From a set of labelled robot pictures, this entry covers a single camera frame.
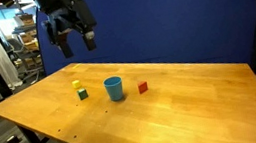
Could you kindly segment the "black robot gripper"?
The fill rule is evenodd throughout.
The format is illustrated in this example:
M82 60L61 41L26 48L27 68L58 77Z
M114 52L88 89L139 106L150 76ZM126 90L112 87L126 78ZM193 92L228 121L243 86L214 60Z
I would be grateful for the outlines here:
M38 10L45 13L48 19L43 23L51 43L58 44L65 58L73 55L67 35L69 30L77 30L89 51L95 50L94 27L97 22L85 0L33 0Z

